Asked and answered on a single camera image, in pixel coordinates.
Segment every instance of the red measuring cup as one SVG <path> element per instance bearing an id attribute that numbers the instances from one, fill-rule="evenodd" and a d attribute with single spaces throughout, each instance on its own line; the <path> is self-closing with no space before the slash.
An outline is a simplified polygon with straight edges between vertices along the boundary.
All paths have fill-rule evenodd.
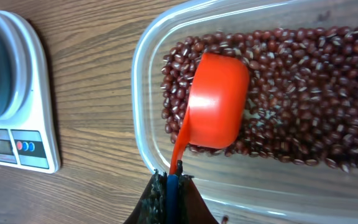
<path id="1" fill-rule="evenodd" d="M 175 173 L 188 143 L 222 149 L 236 140 L 248 85 L 248 69 L 238 59 L 203 54 L 173 148 L 170 174 Z"/>

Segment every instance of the plastic container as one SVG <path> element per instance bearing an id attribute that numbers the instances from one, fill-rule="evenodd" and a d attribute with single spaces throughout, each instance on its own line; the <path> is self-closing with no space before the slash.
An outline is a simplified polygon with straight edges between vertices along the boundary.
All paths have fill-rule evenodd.
<path id="1" fill-rule="evenodd" d="M 321 21 L 321 16 L 329 14 Z M 173 144 L 165 133 L 160 84 L 163 55 L 188 35 L 276 27 L 358 26 L 358 0 L 190 1 L 164 12 L 143 33 L 132 64 L 132 104 L 140 154 L 167 172 Z M 242 155 L 208 157 L 186 151 L 185 172 L 206 200 L 311 223 L 358 223 L 358 170 L 282 164 Z"/>

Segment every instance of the wooden table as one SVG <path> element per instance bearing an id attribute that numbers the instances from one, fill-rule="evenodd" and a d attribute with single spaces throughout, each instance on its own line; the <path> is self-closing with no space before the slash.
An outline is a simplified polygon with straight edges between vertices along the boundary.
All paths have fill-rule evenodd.
<path id="1" fill-rule="evenodd" d="M 131 63 L 144 29 L 184 0 L 0 0 L 31 21 L 49 56 L 63 167 L 53 175 L 0 166 L 0 223 L 122 223 L 150 171 L 132 121 Z M 230 223 L 287 223 L 209 205 Z"/>

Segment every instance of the adzuki bean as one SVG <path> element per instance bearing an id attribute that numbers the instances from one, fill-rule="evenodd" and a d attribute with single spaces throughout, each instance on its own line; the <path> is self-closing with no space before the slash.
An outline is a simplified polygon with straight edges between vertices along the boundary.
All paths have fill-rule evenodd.
<path id="1" fill-rule="evenodd" d="M 358 168 L 358 27 L 217 31 L 178 42 L 163 56 L 160 86 L 161 117 L 173 144 L 205 52 L 239 59 L 250 85 L 236 141 L 225 149 L 189 145 L 191 152 Z"/>

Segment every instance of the kitchen scale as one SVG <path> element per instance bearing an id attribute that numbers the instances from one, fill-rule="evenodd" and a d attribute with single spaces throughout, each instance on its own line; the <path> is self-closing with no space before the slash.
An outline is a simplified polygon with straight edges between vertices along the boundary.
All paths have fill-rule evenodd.
<path id="1" fill-rule="evenodd" d="M 42 44 L 25 19 L 6 11 L 0 11 L 0 37 L 12 70 L 11 100 L 0 116 L 0 165 L 56 172 L 60 156 Z"/>

